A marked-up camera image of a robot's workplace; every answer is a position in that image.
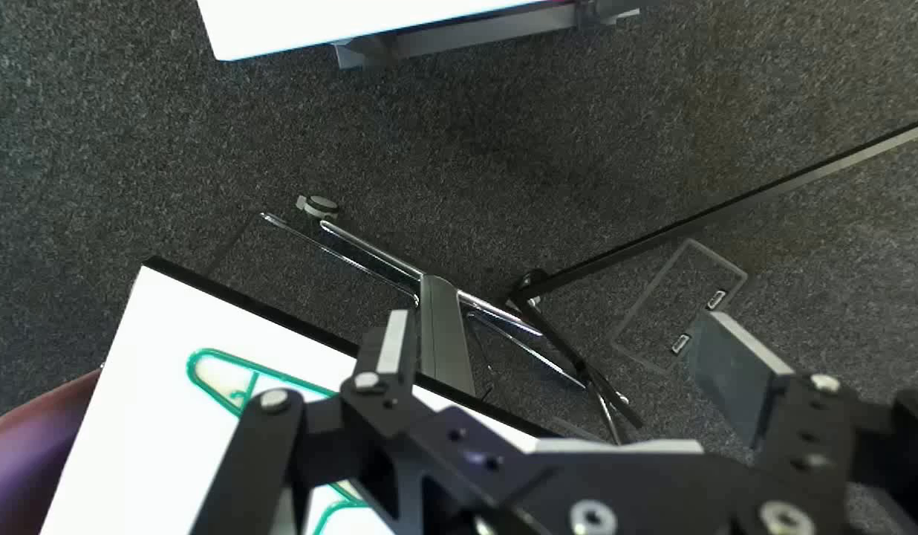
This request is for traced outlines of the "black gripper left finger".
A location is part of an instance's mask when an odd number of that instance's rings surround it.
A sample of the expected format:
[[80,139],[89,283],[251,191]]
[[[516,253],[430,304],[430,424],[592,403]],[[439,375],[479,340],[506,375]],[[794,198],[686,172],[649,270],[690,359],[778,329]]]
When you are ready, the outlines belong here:
[[424,384],[475,393],[457,289],[444,277],[423,277],[413,304],[365,334],[343,399],[350,406],[436,414]]

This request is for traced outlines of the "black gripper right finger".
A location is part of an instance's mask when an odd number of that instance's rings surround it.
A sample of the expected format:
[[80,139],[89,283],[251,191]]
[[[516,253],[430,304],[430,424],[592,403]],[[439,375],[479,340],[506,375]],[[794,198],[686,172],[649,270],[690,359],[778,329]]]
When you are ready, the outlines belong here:
[[693,325],[686,369],[748,447],[768,435],[773,395],[794,375],[729,313],[704,313]]

